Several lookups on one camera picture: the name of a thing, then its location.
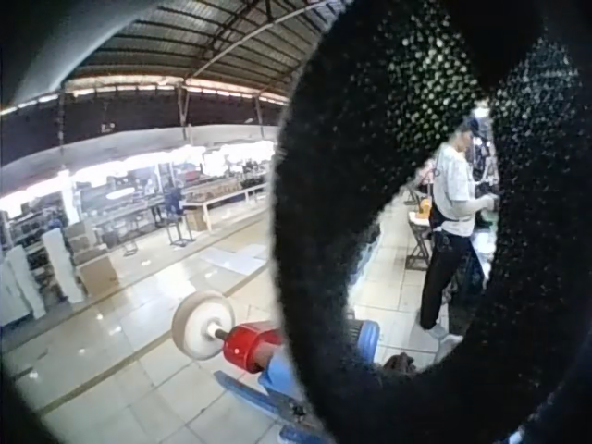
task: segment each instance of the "white t-shirt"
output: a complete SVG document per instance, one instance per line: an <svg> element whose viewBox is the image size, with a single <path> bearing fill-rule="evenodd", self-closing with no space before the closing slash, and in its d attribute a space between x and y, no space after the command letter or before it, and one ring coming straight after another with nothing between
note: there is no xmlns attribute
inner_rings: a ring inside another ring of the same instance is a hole
<svg viewBox="0 0 592 444"><path fill-rule="evenodd" d="M434 200L440 213L453 221L445 221L440 229L457 236L469 237L475 229L475 215L459 218L452 210L452 201L475 198L475 182L471 166L463 153L448 143L442 143L434 171Z"/></svg>

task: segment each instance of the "white tile floor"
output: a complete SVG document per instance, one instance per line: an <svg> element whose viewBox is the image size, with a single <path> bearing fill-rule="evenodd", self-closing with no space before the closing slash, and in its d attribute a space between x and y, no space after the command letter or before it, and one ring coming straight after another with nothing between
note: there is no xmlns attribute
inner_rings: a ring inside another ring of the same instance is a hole
<svg viewBox="0 0 592 444"><path fill-rule="evenodd" d="M376 320L381 327L377 362L407 352L423 368L433 362L437 344L414 322L424 276L404 269L413 240L406 211L397 203L382 215L383 235L351 304L358 318ZM208 251L183 259L12 351L6 357L11 368L34 368L18 386L31 405L41 409L141 351L137 360L61 403L44 421L71 443L277 442L274 420L226 393L213 373L224 370L253 387L256 376L222 356L192 362L171 339L163 340L180 300L196 290L228 291L248 282L229 296L238 322L277 318L269 269L261 260L268 255L267 240L262 216ZM441 321L446 320L444 307ZM158 345L142 352L151 342Z"/></svg>

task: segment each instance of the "cardboard box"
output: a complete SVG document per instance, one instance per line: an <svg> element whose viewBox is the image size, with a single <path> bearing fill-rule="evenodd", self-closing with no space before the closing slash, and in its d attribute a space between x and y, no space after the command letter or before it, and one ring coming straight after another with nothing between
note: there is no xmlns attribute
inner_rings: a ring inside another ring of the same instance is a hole
<svg viewBox="0 0 592 444"><path fill-rule="evenodd" d="M97 297L119 286L119 279L109 256L81 265L78 272L89 296Z"/></svg>
<svg viewBox="0 0 592 444"><path fill-rule="evenodd" d="M196 206L192 209L186 209L187 225L191 231L206 231L207 225L204 220L204 208Z"/></svg>

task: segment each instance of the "worker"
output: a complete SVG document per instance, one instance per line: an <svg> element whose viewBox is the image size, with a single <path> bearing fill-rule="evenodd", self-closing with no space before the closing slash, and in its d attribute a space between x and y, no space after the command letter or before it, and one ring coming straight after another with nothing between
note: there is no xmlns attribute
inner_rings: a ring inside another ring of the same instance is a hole
<svg viewBox="0 0 592 444"><path fill-rule="evenodd" d="M463 257L470 251L475 214L486 208L494 209L495 197L487 194L475 198L472 169L465 158L471 146L469 122L464 122L443 143L436 157L433 202L430 227L434 233L434 248L425 275L419 324L436 339L448 331L437 324L442 291L450 284Z"/></svg>

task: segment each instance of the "white buffing wheel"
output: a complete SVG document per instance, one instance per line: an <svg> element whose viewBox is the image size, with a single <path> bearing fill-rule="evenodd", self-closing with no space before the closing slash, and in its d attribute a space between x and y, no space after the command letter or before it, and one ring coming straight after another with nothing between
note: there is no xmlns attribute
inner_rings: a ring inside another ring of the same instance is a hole
<svg viewBox="0 0 592 444"><path fill-rule="evenodd" d="M192 359L203 361L213 358L224 346L222 339L212 336L214 325L227 333L234 327L234 312L230 303L216 291L192 294L175 312L173 341Z"/></svg>

